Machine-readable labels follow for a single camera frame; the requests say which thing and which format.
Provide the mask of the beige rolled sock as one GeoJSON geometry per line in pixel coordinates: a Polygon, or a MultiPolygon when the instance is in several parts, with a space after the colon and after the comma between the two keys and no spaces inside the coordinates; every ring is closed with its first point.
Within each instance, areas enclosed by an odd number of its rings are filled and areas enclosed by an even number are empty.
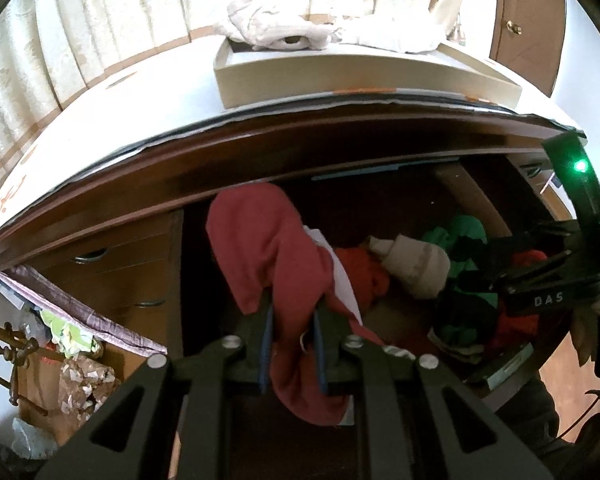
{"type": "Polygon", "coordinates": [[[415,297],[434,299],[444,289],[451,260],[439,246],[398,235],[394,240],[371,237],[368,248],[415,297]]]}

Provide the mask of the shallow cardboard box tray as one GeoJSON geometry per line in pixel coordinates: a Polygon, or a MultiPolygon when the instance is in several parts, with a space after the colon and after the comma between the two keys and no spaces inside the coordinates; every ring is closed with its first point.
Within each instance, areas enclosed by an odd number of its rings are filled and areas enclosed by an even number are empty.
{"type": "Polygon", "coordinates": [[[507,108],[517,106],[519,84],[490,61],[452,44],[419,54],[350,46],[324,51],[236,52],[228,41],[213,64],[227,108],[319,93],[429,91],[453,93],[507,108]]]}

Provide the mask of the beige floral curtain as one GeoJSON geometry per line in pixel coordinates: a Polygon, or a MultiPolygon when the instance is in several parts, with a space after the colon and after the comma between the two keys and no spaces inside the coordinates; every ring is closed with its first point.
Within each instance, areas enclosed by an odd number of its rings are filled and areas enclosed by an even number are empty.
{"type": "MultiPolygon", "coordinates": [[[[0,187],[36,137],[110,75],[230,24],[239,0],[10,0],[0,12],[0,187]]],[[[462,0],[247,0],[317,23],[427,23],[462,0]]]]}

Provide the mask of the brass door knob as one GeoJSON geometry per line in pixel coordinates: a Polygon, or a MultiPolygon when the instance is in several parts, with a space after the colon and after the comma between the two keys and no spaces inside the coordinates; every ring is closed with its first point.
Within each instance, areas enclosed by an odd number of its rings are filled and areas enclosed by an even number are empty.
{"type": "Polygon", "coordinates": [[[505,22],[504,28],[509,35],[521,36],[522,28],[519,24],[513,22],[512,20],[508,20],[505,22]]]}

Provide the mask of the dark red underwear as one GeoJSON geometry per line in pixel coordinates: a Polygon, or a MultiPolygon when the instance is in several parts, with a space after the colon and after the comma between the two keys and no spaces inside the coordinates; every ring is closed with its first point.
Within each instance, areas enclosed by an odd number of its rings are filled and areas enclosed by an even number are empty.
{"type": "Polygon", "coordinates": [[[324,304],[345,318],[353,333],[380,339],[336,296],[336,248],[319,230],[307,228],[288,196],[271,183],[222,191],[210,206],[206,230],[242,313],[256,313],[263,293],[272,294],[270,378],[279,401],[310,424],[340,424],[349,400],[326,396],[318,385],[308,335],[315,308],[324,304]]]}

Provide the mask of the green black striped underwear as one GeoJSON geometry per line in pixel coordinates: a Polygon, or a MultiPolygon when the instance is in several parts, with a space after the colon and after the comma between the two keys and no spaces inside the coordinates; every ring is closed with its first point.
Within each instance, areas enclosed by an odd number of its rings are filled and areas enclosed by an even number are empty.
{"type": "Polygon", "coordinates": [[[477,218],[457,216],[446,228],[437,226],[422,239],[440,247],[450,260],[442,295],[454,297],[462,304],[480,301],[496,308],[498,294],[492,289],[486,262],[486,230],[477,218]]]}

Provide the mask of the open wooden drawer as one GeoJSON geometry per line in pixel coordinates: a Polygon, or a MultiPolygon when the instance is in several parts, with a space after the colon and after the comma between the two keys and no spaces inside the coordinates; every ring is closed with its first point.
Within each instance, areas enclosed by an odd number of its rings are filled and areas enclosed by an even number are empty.
{"type": "Polygon", "coordinates": [[[335,425],[348,401],[318,384],[309,325],[325,306],[372,341],[425,351],[500,348],[539,320],[504,313],[495,275],[545,261],[536,240],[497,236],[490,200],[477,210],[431,166],[329,174],[228,188],[184,209],[181,260],[187,350],[228,318],[273,301],[266,376],[288,410],[335,425]]]}

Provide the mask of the red garment in drawer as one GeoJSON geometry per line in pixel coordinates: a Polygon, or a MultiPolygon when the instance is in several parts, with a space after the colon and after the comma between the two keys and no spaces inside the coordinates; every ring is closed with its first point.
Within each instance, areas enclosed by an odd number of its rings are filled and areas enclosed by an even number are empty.
{"type": "Polygon", "coordinates": [[[374,302],[387,295],[390,275],[365,247],[336,248],[335,256],[336,296],[362,322],[374,302]]]}

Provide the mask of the brown wooden door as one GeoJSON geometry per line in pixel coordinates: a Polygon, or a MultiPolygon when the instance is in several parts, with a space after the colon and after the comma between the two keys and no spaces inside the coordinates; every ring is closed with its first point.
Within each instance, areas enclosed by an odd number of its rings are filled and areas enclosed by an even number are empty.
{"type": "Polygon", "coordinates": [[[562,57],[565,29],[565,0],[496,0],[490,58],[550,96],[562,57]],[[504,25],[508,20],[521,26],[521,36],[506,32],[504,25]]]}

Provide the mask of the beige dotted underwear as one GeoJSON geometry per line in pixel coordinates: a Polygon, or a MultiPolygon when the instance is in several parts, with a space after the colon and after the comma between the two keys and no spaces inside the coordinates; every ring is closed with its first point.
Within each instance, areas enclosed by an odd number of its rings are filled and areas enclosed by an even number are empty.
{"type": "Polygon", "coordinates": [[[253,50],[324,50],[334,38],[334,26],[315,24],[302,16],[253,0],[237,0],[227,17],[242,42],[253,50]]]}

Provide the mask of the white persimmon print tablecloth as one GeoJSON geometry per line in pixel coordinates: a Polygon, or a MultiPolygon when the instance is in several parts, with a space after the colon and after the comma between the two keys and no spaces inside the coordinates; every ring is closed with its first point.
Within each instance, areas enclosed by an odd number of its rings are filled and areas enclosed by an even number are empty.
{"type": "Polygon", "coordinates": [[[34,204],[62,186],[121,162],[143,148],[204,128],[212,119],[239,112],[260,112],[268,104],[296,104],[308,99],[316,110],[321,98],[350,98],[368,93],[374,99],[452,98],[479,110],[505,115],[540,116],[572,127],[574,120],[533,84],[497,62],[496,70],[520,85],[514,108],[470,100],[453,93],[396,91],[319,93],[227,108],[221,100],[213,64],[221,36],[209,36],[140,62],[122,75],[87,90],[43,130],[18,160],[0,188],[0,232],[34,204]]]}

